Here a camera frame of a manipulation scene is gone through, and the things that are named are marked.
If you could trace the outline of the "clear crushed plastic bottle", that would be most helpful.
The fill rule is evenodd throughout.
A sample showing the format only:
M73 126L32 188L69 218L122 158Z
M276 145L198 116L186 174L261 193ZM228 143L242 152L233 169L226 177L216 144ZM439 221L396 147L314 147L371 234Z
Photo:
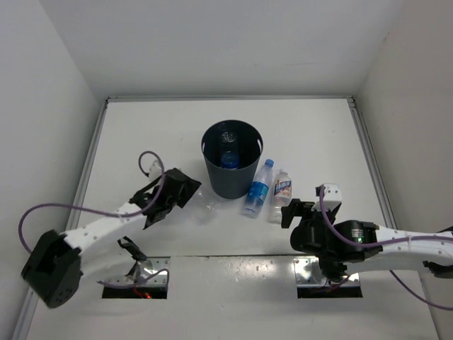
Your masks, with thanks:
M211 222L216 216L220 201L210 191L199 189L193 197L195 219L201 225Z

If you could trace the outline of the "short blue label bottle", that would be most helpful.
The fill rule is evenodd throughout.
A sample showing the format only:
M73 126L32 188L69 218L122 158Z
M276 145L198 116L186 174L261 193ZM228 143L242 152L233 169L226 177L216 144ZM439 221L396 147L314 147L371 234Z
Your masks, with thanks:
M219 136L220 166L223 169L239 168L239 137L235 132L224 131Z

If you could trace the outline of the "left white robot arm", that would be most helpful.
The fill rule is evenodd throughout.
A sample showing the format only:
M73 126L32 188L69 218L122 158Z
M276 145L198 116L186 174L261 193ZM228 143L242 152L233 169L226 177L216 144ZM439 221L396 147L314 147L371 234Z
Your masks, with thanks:
M170 169L106 217L61 234L54 230L44 233L21 272L22 278L49 308L63 305L88 275L89 256L99 256L111 244L121 248L119 256L144 263L147 256L131 235L162 221L174 207L183 208L200 186L182 171Z

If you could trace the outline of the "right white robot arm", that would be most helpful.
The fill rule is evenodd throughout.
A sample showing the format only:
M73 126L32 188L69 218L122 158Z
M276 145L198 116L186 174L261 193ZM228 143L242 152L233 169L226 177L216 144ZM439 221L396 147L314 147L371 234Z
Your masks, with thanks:
M344 276L367 271L409 270L452 277L452 229L417 233L389 229L373 222L335 222L341 204L325 199L293 199L282 208L283 228L300 217L289 238L298 252L315 256L322 274L338 282Z

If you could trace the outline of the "orange white label bottle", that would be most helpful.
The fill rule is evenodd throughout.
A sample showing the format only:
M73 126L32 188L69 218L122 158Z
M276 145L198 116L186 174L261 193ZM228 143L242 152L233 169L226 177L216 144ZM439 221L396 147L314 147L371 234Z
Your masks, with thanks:
M275 177L273 196L268 221L280 224L282 220L282 208L289 205L292 199L292 180L284 169L280 169Z

